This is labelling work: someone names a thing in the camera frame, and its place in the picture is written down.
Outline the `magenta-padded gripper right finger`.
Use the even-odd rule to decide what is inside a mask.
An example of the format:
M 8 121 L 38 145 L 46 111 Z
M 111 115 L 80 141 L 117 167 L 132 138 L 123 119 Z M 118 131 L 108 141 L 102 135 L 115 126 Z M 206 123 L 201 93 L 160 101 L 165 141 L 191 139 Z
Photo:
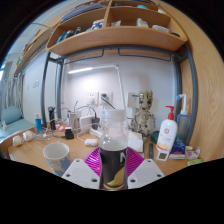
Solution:
M 141 188 L 164 177 L 152 159 L 144 159 L 134 149 L 127 149 L 125 162 L 126 189 Z

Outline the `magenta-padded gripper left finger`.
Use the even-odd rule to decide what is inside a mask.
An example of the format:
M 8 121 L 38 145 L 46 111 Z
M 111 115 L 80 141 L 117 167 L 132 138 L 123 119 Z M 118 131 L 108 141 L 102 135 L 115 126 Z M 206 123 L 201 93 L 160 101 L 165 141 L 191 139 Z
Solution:
M 95 148 L 84 159 L 75 159 L 62 178 L 84 188 L 99 189 L 101 172 L 100 152 Z

